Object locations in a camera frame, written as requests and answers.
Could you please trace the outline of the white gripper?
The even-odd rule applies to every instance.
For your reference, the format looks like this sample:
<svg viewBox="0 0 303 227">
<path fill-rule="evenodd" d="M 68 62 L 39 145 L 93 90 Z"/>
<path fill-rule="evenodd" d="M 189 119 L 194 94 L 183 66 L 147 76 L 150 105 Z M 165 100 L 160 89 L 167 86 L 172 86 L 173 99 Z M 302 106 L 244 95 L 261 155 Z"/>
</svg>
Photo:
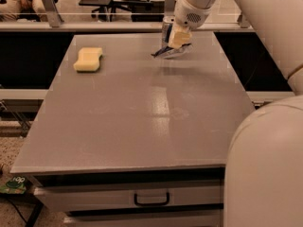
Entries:
<svg viewBox="0 0 303 227">
<path fill-rule="evenodd" d="M 178 25 L 172 25 L 168 41 L 169 47 L 179 49 L 183 44 L 188 44 L 191 38 L 190 29 L 196 29 L 205 22 L 210 13 L 210 7 L 205 5 L 204 1 L 176 1 L 174 16 Z"/>
</svg>

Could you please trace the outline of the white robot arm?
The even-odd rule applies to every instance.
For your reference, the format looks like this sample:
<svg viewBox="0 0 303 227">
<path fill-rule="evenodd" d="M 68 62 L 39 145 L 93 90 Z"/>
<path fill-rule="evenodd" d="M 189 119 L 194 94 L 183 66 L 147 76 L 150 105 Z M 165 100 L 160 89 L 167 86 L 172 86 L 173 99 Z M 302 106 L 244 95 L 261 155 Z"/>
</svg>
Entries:
<svg viewBox="0 0 303 227">
<path fill-rule="evenodd" d="M 250 114 L 231 141 L 225 167 L 224 227 L 303 227 L 303 0 L 234 0 L 273 66 L 249 89 L 293 96 Z M 178 48 L 201 26 L 215 0 L 176 0 L 169 38 Z"/>
</svg>

